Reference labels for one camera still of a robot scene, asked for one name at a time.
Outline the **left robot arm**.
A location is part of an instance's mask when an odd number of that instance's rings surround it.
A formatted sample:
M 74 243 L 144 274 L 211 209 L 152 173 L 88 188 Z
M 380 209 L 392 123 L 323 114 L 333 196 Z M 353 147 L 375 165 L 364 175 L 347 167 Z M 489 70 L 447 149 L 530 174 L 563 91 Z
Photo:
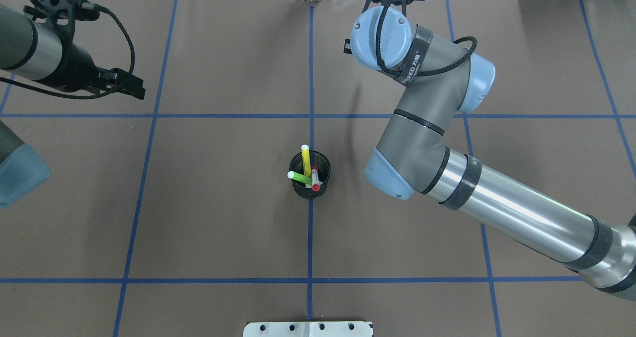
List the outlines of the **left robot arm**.
M 129 69 L 98 67 L 73 43 L 77 21 L 111 17 L 129 45 Z M 23 13 L 1 6 L 1 70 L 21 78 L 2 83 L 44 95 L 89 100 L 121 93 L 145 99 L 143 80 L 133 74 L 136 52 L 130 35 L 110 9 L 87 0 L 33 0 Z M 1 124 L 0 205 L 6 209 L 50 177 L 43 158 L 5 123 Z

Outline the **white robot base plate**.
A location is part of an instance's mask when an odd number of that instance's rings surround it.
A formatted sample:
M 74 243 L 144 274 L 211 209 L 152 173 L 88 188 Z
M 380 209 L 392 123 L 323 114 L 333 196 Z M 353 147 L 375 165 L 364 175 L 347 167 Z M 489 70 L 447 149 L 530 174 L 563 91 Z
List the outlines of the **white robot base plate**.
M 248 323 L 243 337 L 374 337 L 366 321 L 297 321 Z

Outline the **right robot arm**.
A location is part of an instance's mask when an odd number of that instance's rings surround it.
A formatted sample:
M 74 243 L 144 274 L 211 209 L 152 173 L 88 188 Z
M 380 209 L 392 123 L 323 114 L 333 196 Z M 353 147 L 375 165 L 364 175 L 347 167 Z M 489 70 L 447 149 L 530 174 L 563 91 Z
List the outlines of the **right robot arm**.
M 383 193 L 431 196 L 578 274 L 600 292 L 636 295 L 635 220 L 610 225 L 442 144 L 455 113 L 478 108 L 496 70 L 472 36 L 454 41 L 409 23 L 413 1 L 364 0 L 345 52 L 405 90 L 364 169 Z

